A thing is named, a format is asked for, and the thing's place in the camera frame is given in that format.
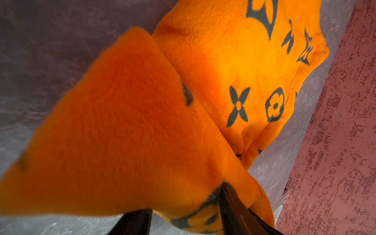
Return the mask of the orange black patterned pillowcase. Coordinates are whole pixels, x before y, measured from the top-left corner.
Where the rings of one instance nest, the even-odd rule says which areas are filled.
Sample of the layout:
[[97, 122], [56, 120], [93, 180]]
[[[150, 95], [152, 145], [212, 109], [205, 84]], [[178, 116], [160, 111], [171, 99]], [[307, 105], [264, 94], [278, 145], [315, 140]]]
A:
[[1, 215], [151, 209], [224, 235], [230, 184], [274, 228], [248, 169], [328, 57], [320, 1], [178, 1], [152, 34], [133, 27], [93, 63], [1, 179]]

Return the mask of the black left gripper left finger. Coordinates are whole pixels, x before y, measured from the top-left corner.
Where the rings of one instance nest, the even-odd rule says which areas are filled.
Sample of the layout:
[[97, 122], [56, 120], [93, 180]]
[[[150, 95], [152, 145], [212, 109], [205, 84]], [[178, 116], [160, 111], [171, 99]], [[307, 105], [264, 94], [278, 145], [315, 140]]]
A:
[[149, 235], [152, 213], [151, 209], [126, 213], [107, 235]]

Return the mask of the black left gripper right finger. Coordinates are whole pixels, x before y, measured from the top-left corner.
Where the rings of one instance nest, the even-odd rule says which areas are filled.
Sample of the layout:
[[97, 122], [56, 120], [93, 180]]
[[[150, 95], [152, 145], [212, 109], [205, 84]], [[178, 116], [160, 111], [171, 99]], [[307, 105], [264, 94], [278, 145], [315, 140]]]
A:
[[283, 235], [247, 209], [235, 189], [226, 182], [220, 195], [220, 213], [225, 235]]

